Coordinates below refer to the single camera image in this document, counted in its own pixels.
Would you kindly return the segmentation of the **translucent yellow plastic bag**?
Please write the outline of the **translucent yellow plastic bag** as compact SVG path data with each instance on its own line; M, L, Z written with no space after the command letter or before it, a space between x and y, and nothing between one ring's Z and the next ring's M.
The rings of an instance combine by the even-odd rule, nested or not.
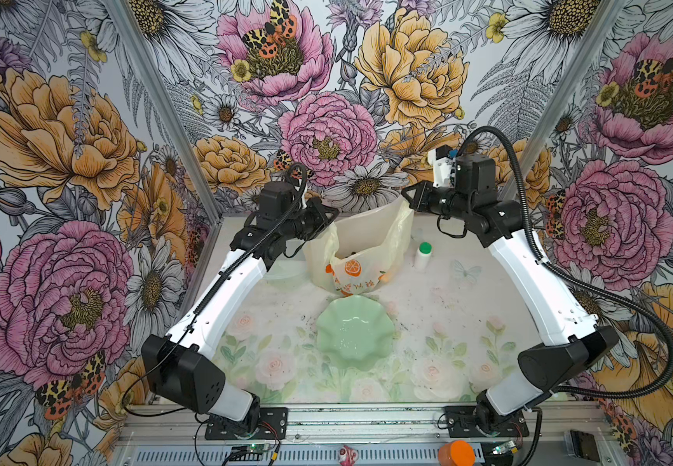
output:
M404 264L414 210L404 198L336 221L303 251L311 281L341 296L389 283Z

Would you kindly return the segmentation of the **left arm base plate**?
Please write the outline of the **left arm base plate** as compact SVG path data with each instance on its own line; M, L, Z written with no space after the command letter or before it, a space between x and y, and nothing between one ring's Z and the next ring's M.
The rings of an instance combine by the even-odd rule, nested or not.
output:
M258 408L243 421L213 415L206 424L208 441L284 440L290 411L282 407Z

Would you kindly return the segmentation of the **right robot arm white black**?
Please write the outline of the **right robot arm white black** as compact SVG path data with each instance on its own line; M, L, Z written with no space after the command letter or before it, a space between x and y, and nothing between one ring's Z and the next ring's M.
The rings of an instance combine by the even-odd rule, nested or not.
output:
M485 434L546 401L619 341L616 331L600 326L597 316L587 313L566 283L549 271L549 261L534 254L537 241L525 233L521 204L493 195L491 190L436 188L427 181L402 191L417 213L463 221L466 232L503 266L540 334L540 344L519 353L513 372L478 396L474 423Z

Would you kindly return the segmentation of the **light green wavy plate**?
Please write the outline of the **light green wavy plate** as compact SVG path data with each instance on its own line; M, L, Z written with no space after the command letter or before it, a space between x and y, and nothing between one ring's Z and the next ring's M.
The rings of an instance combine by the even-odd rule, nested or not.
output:
M395 324L377 301L354 295L332 301L316 321L316 347L340 368L369 371L393 353Z

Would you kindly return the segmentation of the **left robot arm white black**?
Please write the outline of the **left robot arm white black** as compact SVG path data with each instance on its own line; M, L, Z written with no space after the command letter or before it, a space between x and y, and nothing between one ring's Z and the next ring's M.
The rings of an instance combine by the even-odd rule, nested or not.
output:
M221 270L187 314L166 335L149 336L141 355L151 391L200 415L216 415L253 430L258 397L227 381L213 358L239 307L294 239L314 239L338 217L318 198L282 217L250 216L234 236Z

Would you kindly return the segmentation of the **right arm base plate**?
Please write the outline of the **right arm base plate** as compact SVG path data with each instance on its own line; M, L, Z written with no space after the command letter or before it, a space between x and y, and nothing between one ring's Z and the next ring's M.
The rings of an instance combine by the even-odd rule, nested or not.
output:
M445 406L436 427L446 430L451 438L525 438L530 435L521 411L500 416L484 406Z

